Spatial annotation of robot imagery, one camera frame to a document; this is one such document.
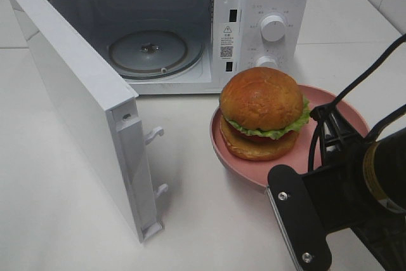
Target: pink plate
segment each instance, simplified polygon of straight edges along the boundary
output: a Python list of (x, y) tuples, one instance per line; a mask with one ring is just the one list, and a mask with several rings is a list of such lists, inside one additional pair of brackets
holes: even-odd
[[(310, 109), (313, 109), (317, 105), (329, 103), (335, 97), (332, 93), (322, 89), (304, 85), (300, 85), (300, 88), (303, 95), (310, 100)], [(365, 136), (368, 133), (367, 123), (352, 106), (341, 101), (337, 108), (362, 136)], [(220, 132), (220, 115), (220, 110), (216, 109), (211, 119), (210, 136), (214, 150), (225, 168), (236, 172), (243, 178), (259, 185), (260, 187), (266, 187), (268, 185), (268, 172), (272, 167), (278, 164), (289, 165), (301, 174), (307, 172), (310, 140), (316, 127), (316, 122), (313, 119), (310, 119), (309, 124), (302, 128), (294, 148), (286, 155), (272, 161), (248, 161), (229, 153)], [(320, 165), (320, 152), (318, 151), (317, 145), (315, 168)]]

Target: qr code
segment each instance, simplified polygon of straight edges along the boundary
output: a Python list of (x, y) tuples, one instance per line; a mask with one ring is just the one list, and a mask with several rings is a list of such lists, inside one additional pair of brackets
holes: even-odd
[(220, 57), (233, 57), (233, 47), (221, 47), (220, 48)]

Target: top bun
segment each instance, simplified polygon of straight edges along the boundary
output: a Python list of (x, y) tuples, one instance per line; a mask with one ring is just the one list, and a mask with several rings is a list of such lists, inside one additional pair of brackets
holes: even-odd
[(282, 129), (302, 114), (303, 97), (287, 74), (255, 67), (235, 75), (220, 94), (223, 115), (247, 129)]

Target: white knob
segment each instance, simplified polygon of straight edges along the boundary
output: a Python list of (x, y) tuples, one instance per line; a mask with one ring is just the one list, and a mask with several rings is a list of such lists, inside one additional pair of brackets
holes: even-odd
[(270, 15), (261, 22), (262, 37), (267, 41), (278, 41), (285, 35), (285, 20), (279, 15)]
[(261, 56), (255, 64), (257, 67), (278, 68), (277, 61), (270, 56)]

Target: lettuce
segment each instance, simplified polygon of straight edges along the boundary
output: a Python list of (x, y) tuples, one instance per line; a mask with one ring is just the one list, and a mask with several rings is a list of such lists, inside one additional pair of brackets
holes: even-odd
[(303, 125), (309, 123), (310, 118), (310, 109), (309, 109), (309, 100), (303, 97), (303, 112), (299, 119), (291, 123), (290, 125), (286, 126), (285, 128), (278, 129), (278, 130), (261, 130), (261, 129), (247, 129), (240, 126), (237, 122), (228, 120), (226, 117), (225, 119), (229, 122), (235, 129), (240, 131), (241, 133), (247, 136), (267, 136), (273, 140), (278, 140), (284, 134), (294, 130), (299, 131)]

